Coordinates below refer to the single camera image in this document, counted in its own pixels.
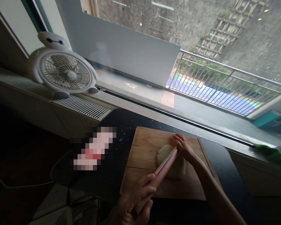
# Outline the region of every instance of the metal railing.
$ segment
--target metal railing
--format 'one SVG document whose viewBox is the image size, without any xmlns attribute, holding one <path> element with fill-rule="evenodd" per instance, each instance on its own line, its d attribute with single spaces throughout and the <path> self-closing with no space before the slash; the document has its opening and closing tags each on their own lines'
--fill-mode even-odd
<svg viewBox="0 0 281 225">
<path fill-rule="evenodd" d="M 181 50 L 167 88 L 248 116 L 281 95 L 281 84 Z"/>
</svg>

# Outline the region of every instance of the teal box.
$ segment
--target teal box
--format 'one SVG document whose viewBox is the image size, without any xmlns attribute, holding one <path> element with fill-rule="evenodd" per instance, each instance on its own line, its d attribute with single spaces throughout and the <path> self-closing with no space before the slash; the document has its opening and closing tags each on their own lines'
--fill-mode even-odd
<svg viewBox="0 0 281 225">
<path fill-rule="evenodd" d="M 260 129 L 275 127 L 281 124 L 281 113 L 273 110 L 254 120 L 252 123 Z"/>
</svg>

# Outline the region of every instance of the wooden cutting board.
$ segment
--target wooden cutting board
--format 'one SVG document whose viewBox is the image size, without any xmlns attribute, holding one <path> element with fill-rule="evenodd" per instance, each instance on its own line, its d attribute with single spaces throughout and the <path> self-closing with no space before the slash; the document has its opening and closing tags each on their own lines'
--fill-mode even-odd
<svg viewBox="0 0 281 225">
<path fill-rule="evenodd" d="M 173 135 L 174 133 L 145 127 L 136 128 L 120 194 L 129 189 L 144 175 L 154 173 L 158 168 L 156 162 L 157 152 L 166 144 L 172 146 L 175 145 L 172 138 Z M 189 136 L 184 137 L 188 140 L 194 152 L 200 159 L 202 159 L 207 168 L 211 171 L 213 177 L 220 184 L 201 140 Z M 153 197 L 206 200 L 202 185 L 193 166 L 187 161 L 185 161 L 185 166 L 184 179 L 173 180 L 165 178 L 159 185 Z"/>
</svg>

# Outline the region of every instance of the white desk fan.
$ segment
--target white desk fan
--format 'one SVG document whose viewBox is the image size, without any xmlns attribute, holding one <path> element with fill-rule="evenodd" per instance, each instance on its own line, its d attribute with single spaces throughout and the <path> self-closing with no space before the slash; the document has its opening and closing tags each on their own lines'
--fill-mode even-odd
<svg viewBox="0 0 281 225">
<path fill-rule="evenodd" d="M 40 32 L 38 39 L 45 45 L 35 50 L 28 59 L 28 75 L 53 91 L 55 99 L 68 98 L 72 93 L 98 93 L 95 87 L 98 75 L 80 55 L 69 50 L 61 36 Z"/>
</svg>

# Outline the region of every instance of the green cloth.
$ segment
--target green cloth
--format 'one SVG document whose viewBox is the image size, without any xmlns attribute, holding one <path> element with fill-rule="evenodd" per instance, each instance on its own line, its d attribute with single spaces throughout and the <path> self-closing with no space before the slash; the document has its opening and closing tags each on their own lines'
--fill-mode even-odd
<svg viewBox="0 0 281 225">
<path fill-rule="evenodd" d="M 255 150 L 260 150 L 267 158 L 273 160 L 280 160 L 281 159 L 281 152 L 277 148 L 271 148 L 267 145 L 255 145 Z"/>
</svg>

